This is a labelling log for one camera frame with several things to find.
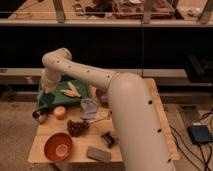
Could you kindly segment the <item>beige covered gripper body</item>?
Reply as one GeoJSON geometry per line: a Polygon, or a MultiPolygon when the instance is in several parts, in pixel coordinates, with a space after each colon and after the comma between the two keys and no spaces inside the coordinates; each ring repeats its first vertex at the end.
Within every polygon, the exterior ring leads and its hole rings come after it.
{"type": "Polygon", "coordinates": [[[41,87],[45,93],[54,90],[57,83],[60,82],[62,74],[50,69],[43,69],[41,74],[41,87]]]}

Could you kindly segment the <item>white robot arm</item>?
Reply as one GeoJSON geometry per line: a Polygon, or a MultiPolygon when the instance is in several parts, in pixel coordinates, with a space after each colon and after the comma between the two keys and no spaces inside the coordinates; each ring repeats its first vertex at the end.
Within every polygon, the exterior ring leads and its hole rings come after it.
{"type": "Polygon", "coordinates": [[[79,64],[71,58],[66,48],[42,57],[44,87],[52,89],[66,74],[105,90],[126,171],[176,171],[145,80],[133,73],[79,64]]]}

